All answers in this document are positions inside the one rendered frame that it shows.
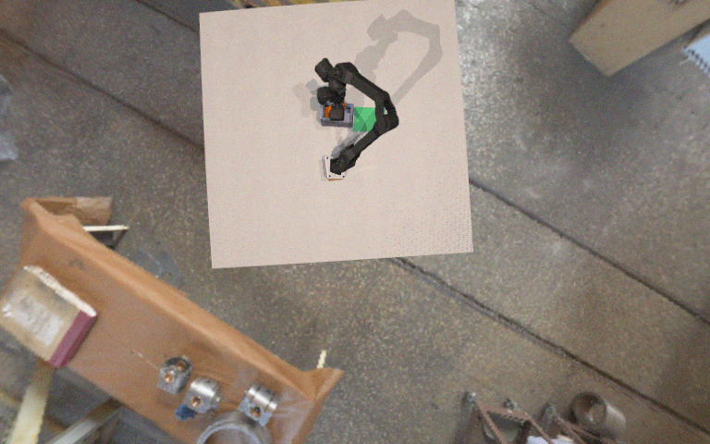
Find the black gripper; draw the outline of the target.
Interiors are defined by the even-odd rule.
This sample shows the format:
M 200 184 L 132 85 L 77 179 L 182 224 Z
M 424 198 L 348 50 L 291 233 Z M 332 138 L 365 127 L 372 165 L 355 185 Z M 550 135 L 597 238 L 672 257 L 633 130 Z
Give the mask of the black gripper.
M 344 91 L 341 95 L 339 96 L 334 96 L 329 92 L 329 97 L 332 98 L 334 103 L 331 105 L 331 109 L 329 112 L 329 119 L 331 121 L 344 121 L 344 115 L 345 115 L 345 106 L 342 105 L 344 103 L 346 91 Z

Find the orange l-shaped part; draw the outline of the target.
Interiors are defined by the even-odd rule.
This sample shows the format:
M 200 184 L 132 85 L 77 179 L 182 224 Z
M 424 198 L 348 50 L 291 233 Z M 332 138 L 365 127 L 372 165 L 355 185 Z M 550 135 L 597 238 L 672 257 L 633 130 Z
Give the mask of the orange l-shaped part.
M 346 110 L 346 104 L 345 104 L 345 103 L 342 103 L 342 105 L 345 106 L 345 110 Z M 325 108 L 325 110 L 324 110 L 324 117 L 329 117 L 330 109 L 331 109 L 331 105 Z

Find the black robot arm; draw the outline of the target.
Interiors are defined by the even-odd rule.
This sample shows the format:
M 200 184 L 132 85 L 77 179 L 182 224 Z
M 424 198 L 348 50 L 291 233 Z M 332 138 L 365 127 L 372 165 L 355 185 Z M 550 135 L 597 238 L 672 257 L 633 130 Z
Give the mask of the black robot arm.
M 391 101 L 389 92 L 380 89 L 378 86 L 364 78 L 358 69 L 350 63 L 336 63 L 333 67 L 326 58 L 317 66 L 315 71 L 319 78 L 328 83 L 328 87 L 317 89 L 316 97 L 320 105 L 325 105 L 326 101 L 333 102 L 329 97 L 329 92 L 334 96 L 341 95 L 346 88 L 343 83 L 356 87 L 375 102 L 376 122 L 368 133 L 366 133 L 357 143 L 346 146 L 335 159 L 330 159 L 330 172 L 341 175 L 342 172 L 354 167 L 361 152 L 382 134 L 389 132 L 399 125 L 397 110 Z M 387 114 L 385 115 L 384 110 Z

